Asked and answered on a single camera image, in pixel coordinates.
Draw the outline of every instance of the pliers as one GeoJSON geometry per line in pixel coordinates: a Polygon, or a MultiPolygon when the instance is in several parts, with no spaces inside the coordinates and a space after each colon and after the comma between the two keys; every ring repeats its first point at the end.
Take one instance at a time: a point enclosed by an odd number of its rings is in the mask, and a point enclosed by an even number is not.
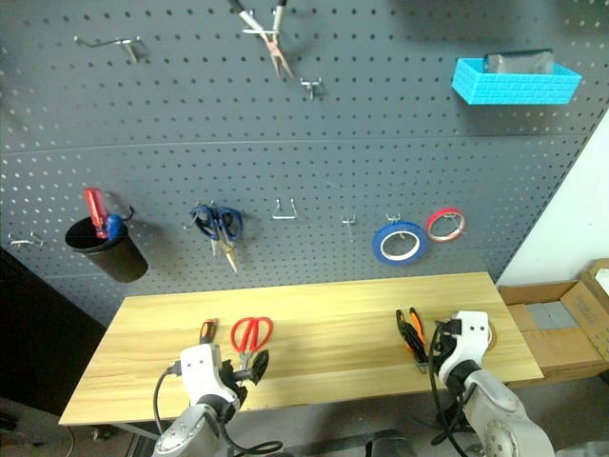
{"type": "Polygon", "coordinates": [[[398,331],[405,340],[407,346],[412,350],[415,360],[417,361],[417,367],[421,373],[425,373],[425,365],[428,363],[428,359],[427,354],[425,353],[425,337],[423,336],[421,318],[414,308],[411,308],[408,312],[414,326],[404,320],[401,309],[396,309],[398,331]]]}
{"type": "Polygon", "coordinates": [[[283,67],[287,74],[289,74],[290,78],[293,78],[294,75],[292,74],[292,70],[290,69],[287,60],[285,60],[282,50],[279,47],[279,33],[281,31],[282,21],[284,20],[284,9],[287,0],[278,0],[277,2],[277,9],[275,9],[275,20],[273,21],[273,30],[271,33],[268,33],[268,30],[265,30],[263,26],[261,26],[260,23],[246,11],[239,0],[228,0],[228,3],[235,10],[235,12],[239,14],[244,22],[252,27],[253,30],[256,30],[258,35],[263,39],[266,47],[268,48],[270,60],[273,63],[277,76],[279,76],[281,79],[281,68],[283,67]]]}

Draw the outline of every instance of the blue plastic bin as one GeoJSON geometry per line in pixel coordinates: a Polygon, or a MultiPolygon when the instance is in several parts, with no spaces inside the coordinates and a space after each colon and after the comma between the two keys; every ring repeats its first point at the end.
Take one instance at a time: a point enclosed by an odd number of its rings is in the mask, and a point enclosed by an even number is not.
{"type": "Polygon", "coordinates": [[[469,105],[566,105],[581,75],[554,64],[554,74],[485,73],[484,59],[459,59],[452,87],[469,105]]]}

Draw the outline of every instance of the black pen holder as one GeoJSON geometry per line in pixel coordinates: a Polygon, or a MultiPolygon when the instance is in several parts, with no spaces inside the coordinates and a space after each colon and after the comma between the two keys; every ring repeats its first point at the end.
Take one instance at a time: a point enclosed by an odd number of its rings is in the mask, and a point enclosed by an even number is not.
{"type": "Polygon", "coordinates": [[[148,270],[148,263],[129,238],[126,224],[116,238],[108,241],[95,235],[95,226],[88,217],[75,223],[66,233],[66,244],[119,283],[140,279],[148,270]]]}

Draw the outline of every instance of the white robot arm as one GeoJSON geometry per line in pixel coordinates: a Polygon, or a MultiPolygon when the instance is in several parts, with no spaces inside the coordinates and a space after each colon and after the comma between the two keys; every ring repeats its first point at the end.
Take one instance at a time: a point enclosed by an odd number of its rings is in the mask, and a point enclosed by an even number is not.
{"type": "Polygon", "coordinates": [[[229,360],[222,361],[220,347],[211,344],[210,340],[184,349],[180,362],[174,364],[175,369],[171,372],[183,376],[190,406],[167,430],[161,430],[152,457],[214,457],[221,439],[230,447],[252,455],[281,449],[283,444],[279,441],[240,447],[228,437],[225,429],[225,424],[246,400],[247,389],[237,383],[249,380],[258,384],[267,366],[267,350],[256,355],[251,368],[235,372],[229,360]]]}
{"type": "Polygon", "coordinates": [[[486,455],[553,457],[550,440],[528,418],[521,400],[490,371],[481,369],[490,341],[486,313],[459,311],[437,333],[440,354],[430,357],[430,365],[449,390],[462,395],[465,418],[480,436],[486,455]]]}

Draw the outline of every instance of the gray pegboard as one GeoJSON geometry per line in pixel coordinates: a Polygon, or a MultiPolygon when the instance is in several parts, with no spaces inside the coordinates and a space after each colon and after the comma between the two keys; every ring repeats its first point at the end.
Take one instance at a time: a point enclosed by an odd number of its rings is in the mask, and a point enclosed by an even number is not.
{"type": "Polygon", "coordinates": [[[497,277],[575,160],[584,138],[435,138],[140,146],[2,158],[2,239],[40,233],[48,245],[17,257],[107,322],[127,294],[249,288],[439,272],[497,277]],[[85,186],[111,189],[111,210],[135,206],[131,236],[150,264],[119,285],[69,250],[63,234],[86,215],[85,186]],[[294,198],[296,221],[272,221],[275,198],[294,198]],[[241,209],[239,275],[182,224],[196,200],[241,209]],[[405,268],[378,263],[370,240],[387,213],[424,225],[436,209],[461,208],[467,233],[430,244],[405,268]],[[350,243],[342,215],[355,214],[350,243]]]}
{"type": "MultiPolygon", "coordinates": [[[[272,0],[244,3],[270,23],[272,0]]],[[[291,2],[277,80],[264,45],[227,2],[7,1],[0,17],[2,245],[100,322],[129,294],[313,283],[487,269],[497,278],[539,217],[609,100],[609,1],[291,2]],[[90,50],[73,35],[140,35],[147,57],[90,50]],[[469,107],[455,60],[552,47],[580,72],[567,106],[469,107]],[[324,79],[306,99],[298,77],[324,79]],[[150,270],[121,285],[69,251],[84,186],[137,209],[150,270]],[[275,198],[299,219],[273,222],[275,198]],[[241,209],[239,276],[212,259],[196,200],[241,209]],[[462,208],[467,233],[411,267],[371,254],[385,215],[424,225],[462,208]],[[354,243],[342,215],[355,214],[354,243]]]]}
{"type": "MultiPolygon", "coordinates": [[[[270,22],[272,0],[247,2],[270,22]]],[[[3,151],[167,142],[589,133],[607,102],[606,1],[291,2],[282,37],[307,103],[223,0],[5,2],[3,151]],[[148,57],[73,43],[142,36],[148,57]],[[551,47],[568,106],[469,107],[455,59],[551,47]]]]}

